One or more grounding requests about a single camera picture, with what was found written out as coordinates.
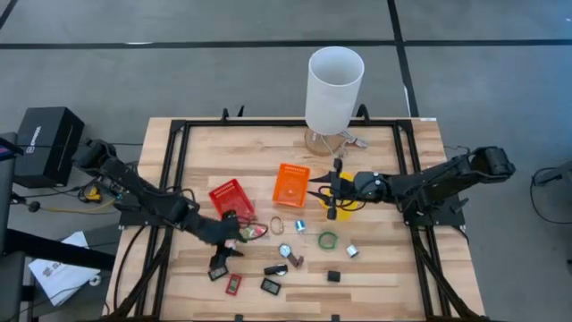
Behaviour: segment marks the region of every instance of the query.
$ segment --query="green rubber band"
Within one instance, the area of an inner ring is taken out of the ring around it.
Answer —
[[[330,244],[323,244],[322,243],[322,239],[324,237],[333,237],[333,242]],[[323,232],[320,234],[320,237],[318,237],[318,246],[320,246],[320,248],[322,250],[333,250],[336,248],[336,244],[338,243],[338,236],[335,233],[332,232]]]

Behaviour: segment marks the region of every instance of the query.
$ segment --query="wooden tabletop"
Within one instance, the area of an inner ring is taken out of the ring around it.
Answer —
[[[149,121],[139,162],[139,173],[158,185],[171,118]],[[439,127],[435,120],[413,119],[416,145],[423,168],[446,160]],[[244,258],[230,258],[231,273],[242,275],[238,295],[226,294],[228,276],[211,282],[206,274],[215,249],[189,233],[176,232],[172,241],[161,319],[233,320],[243,314],[246,320],[329,320],[340,314],[342,320],[423,319],[414,252],[408,228],[395,206],[368,204],[355,212],[348,222],[326,220],[325,210],[317,199],[307,197],[304,208],[275,205],[273,187],[280,163],[305,165],[311,177],[332,170],[332,157],[310,154],[304,145],[302,127],[203,127],[192,128],[187,149],[183,188],[194,190],[201,205],[201,215],[219,217],[208,192],[238,179],[252,200],[258,219],[269,223],[273,216],[284,220],[282,235],[269,233],[268,239],[240,244]],[[391,130],[385,127],[351,128],[351,133],[369,142],[369,148],[349,148],[344,171],[399,172]],[[402,133],[406,155],[407,140]],[[410,158],[409,172],[412,173]],[[171,182],[176,163],[173,158]],[[316,184],[308,188],[316,190]],[[294,221],[304,219],[307,232],[296,233]],[[127,244],[138,230],[122,232],[107,303],[112,306],[117,268]],[[317,245],[319,233],[328,230],[339,235],[339,246],[324,251]],[[119,302],[139,279],[147,248],[146,229],[136,240],[126,261],[119,285]],[[435,228],[445,276],[467,305],[483,314],[483,304],[467,241],[449,227]],[[263,268],[287,263],[277,248],[286,242],[297,256],[304,256],[300,269],[290,266],[284,276],[271,277],[282,284],[278,296],[260,290]],[[360,251],[349,258],[345,248],[354,244]],[[326,281],[325,272],[338,270],[341,282]],[[436,285],[432,287],[433,306],[439,313]],[[146,313],[150,313],[155,296],[154,280],[147,292]]]

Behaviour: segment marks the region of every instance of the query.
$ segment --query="rubber band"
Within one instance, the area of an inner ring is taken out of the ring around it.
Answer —
[[[275,219],[277,219],[277,220],[278,220],[278,223],[279,223],[279,224],[278,224],[278,225],[279,225],[279,229],[278,229],[277,232],[274,230],[274,224],[273,224],[273,222],[274,222]],[[275,235],[280,235],[280,234],[284,233],[284,222],[282,221],[282,218],[280,218],[280,217],[278,217],[278,216],[272,217],[272,219],[270,219],[270,230],[271,230],[272,233],[275,234]]]
[[[332,237],[332,242],[324,244],[322,242],[322,239],[324,237]],[[336,248],[337,243],[338,243],[338,235],[332,232],[323,232],[320,234],[320,237],[318,237],[318,246],[320,246],[322,250],[333,250]]]

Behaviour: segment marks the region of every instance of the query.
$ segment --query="orange basket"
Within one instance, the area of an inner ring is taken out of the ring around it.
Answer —
[[[280,164],[272,200],[283,205],[304,207],[307,181],[309,179],[310,168],[300,165]]]
[[[221,217],[228,210],[236,211],[236,215],[245,219],[254,217],[254,207],[244,193],[242,187],[236,179],[232,179],[222,186],[210,191],[208,196],[213,201],[216,210]]]

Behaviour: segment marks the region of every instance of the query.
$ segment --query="yellow cable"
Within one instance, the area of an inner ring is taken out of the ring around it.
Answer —
[[[51,211],[51,212],[90,214],[93,211],[98,211],[98,210],[101,210],[101,209],[106,208],[108,206],[111,206],[114,202],[115,202],[115,199],[112,199],[111,201],[106,202],[105,204],[103,204],[99,207],[90,208],[90,209],[62,209],[62,208],[41,208],[41,209],[45,210],[45,211]]]

